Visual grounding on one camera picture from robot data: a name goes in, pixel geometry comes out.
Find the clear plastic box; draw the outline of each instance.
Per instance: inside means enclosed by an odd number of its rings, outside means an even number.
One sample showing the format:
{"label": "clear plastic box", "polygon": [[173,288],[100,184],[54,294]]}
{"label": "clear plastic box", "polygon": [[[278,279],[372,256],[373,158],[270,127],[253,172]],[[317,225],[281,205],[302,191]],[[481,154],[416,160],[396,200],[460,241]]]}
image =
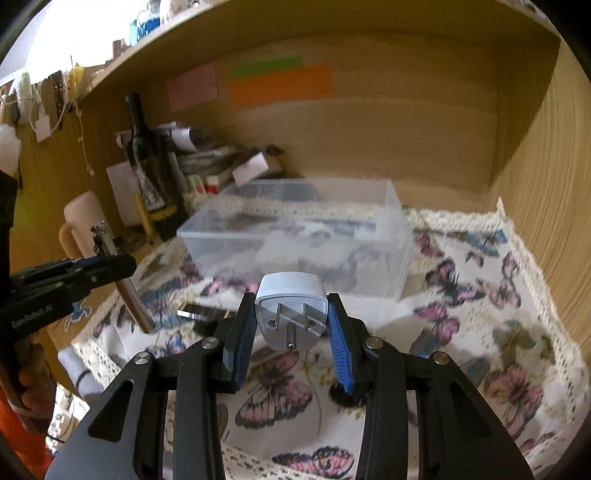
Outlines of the clear plastic box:
{"label": "clear plastic box", "polygon": [[413,233],[389,180],[258,180],[230,186],[178,229],[204,276],[318,275],[326,291],[399,298]]}

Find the paper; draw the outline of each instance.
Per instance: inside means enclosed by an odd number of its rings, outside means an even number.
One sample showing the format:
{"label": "paper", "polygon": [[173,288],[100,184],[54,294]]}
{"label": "paper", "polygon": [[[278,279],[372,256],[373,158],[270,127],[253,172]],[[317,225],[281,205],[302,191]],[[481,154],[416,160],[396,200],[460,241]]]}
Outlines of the paper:
{"label": "paper", "polygon": [[237,80],[279,70],[300,69],[303,67],[304,57],[301,55],[297,57],[251,61],[236,65],[232,69],[232,77]]}
{"label": "paper", "polygon": [[135,207],[134,194],[139,192],[138,183],[128,161],[106,169],[119,216],[125,226],[141,225],[142,220]]}
{"label": "paper", "polygon": [[216,69],[208,63],[169,80],[170,111],[177,112],[217,98]]}
{"label": "paper", "polygon": [[230,83],[230,100],[235,107],[332,97],[332,72],[327,65],[271,72]]}
{"label": "paper", "polygon": [[249,181],[260,178],[264,174],[280,173],[281,166],[275,157],[266,157],[262,152],[256,154],[247,162],[235,168],[232,172],[238,187]]}
{"label": "paper", "polygon": [[37,142],[43,142],[46,138],[51,136],[49,115],[39,116],[39,120],[35,122],[35,134],[37,135]]}

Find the dark bottle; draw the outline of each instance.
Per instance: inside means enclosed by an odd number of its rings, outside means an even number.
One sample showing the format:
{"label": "dark bottle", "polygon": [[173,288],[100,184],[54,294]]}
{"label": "dark bottle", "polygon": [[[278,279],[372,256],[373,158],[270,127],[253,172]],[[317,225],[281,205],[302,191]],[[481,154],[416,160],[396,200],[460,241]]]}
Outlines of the dark bottle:
{"label": "dark bottle", "polygon": [[183,197],[178,190],[162,136],[150,130],[144,119],[139,95],[125,96],[132,138],[127,146],[131,168],[138,180],[150,219],[163,241],[177,234],[187,219]]}

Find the butterfly print tablecloth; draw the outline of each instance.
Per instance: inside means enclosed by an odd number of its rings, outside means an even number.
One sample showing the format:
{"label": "butterfly print tablecloth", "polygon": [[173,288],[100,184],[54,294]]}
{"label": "butterfly print tablecloth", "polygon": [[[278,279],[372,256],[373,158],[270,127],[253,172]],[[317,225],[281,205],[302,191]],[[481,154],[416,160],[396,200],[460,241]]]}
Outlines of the butterfly print tablecloth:
{"label": "butterfly print tablecloth", "polygon": [[[451,355],[539,473],[557,461],[589,409],[586,367],[544,295],[537,267],[502,212],[445,218],[432,212],[409,216],[417,227],[415,257],[400,301],[342,295],[343,304],[373,335],[402,352],[429,356],[443,350]],[[458,228],[463,225],[482,225],[482,231]],[[185,300],[236,309],[242,293],[257,288],[240,278],[202,278],[178,239],[148,257],[135,282],[161,327],[158,333],[145,335],[134,328],[113,293],[74,342],[104,384],[138,351],[155,356],[182,352],[204,335],[199,325],[177,317]],[[305,353],[278,355],[258,336],[242,391],[218,396],[228,475],[353,478],[365,408],[334,403],[335,382],[327,341]],[[412,395],[409,405],[409,478],[416,478]],[[165,463],[173,448],[173,410],[172,395]]]}

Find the tag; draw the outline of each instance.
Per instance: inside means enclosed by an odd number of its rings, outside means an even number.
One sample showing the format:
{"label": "tag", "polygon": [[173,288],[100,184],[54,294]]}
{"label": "tag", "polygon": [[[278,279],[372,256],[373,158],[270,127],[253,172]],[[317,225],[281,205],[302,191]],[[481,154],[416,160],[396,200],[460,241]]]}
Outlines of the tag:
{"label": "tag", "polygon": [[37,142],[39,143],[51,136],[49,115],[39,116],[39,120],[35,122],[35,130],[37,131]]}

